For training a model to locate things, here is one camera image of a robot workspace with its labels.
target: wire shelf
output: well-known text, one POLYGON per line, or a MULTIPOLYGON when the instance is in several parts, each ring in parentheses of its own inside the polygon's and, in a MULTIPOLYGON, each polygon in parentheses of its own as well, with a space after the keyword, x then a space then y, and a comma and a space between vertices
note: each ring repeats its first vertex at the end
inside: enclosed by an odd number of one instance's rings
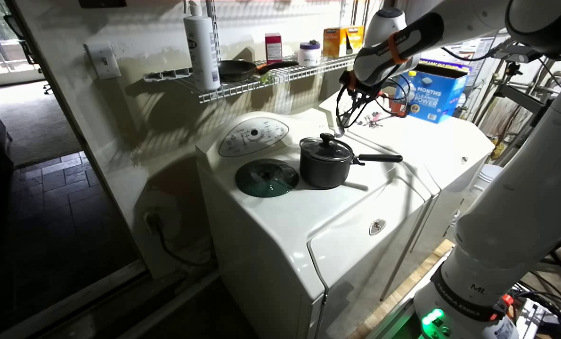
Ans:
MULTIPOLYGON (((184 77, 175 79, 175 81, 183 84, 190 89, 191 92, 199 96, 199 102, 208 103, 209 101, 232 97, 241 93, 249 92, 250 90, 265 88, 267 86, 274 86, 280 83, 310 77, 319 73, 325 73, 334 69, 347 67, 353 64, 355 55, 343 56, 341 58, 327 58, 323 56, 320 64, 317 66, 291 66, 285 68, 272 69, 261 77, 252 76, 247 80, 235 83, 222 83, 218 90, 211 90, 209 92, 200 91, 194 80, 191 77, 184 77)), ((297 61, 297 56, 289 56, 284 61, 297 61)), ((263 65, 265 62, 256 62, 257 65, 263 65)))

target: light switch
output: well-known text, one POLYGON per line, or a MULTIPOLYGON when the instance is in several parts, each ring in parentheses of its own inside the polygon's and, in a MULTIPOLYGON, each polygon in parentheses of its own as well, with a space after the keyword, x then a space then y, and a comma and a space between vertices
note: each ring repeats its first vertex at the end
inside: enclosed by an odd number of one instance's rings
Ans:
POLYGON ((84 47, 94 65, 98 79, 113 79, 121 76, 119 66, 117 66, 117 59, 113 54, 113 48, 110 43, 87 43, 84 47))

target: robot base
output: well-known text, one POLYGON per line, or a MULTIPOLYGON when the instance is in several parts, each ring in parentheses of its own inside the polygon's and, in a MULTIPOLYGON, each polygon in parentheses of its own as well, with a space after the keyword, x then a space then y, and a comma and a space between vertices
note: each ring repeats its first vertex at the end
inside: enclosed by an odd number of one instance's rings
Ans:
POLYGON ((509 317, 494 322, 479 322, 456 311, 452 303, 440 296, 435 284, 429 282, 414 295, 416 314, 422 321, 423 337, 427 339, 518 339, 517 328, 509 317), (431 315, 425 324, 424 318, 431 315))

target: tile floor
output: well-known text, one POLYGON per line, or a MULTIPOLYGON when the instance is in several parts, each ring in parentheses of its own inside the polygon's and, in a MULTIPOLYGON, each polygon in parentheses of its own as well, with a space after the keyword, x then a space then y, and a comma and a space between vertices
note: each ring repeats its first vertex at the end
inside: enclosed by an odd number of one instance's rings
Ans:
POLYGON ((138 259, 83 152, 19 169, 7 180, 0 332, 138 259))

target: white jar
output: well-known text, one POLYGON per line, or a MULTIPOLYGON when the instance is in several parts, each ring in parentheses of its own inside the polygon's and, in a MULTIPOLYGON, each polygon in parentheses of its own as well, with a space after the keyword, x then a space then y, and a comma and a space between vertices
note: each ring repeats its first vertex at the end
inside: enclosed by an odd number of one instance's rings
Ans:
POLYGON ((297 53, 297 62, 300 66, 317 66, 320 64, 321 54, 318 41, 302 42, 297 53))

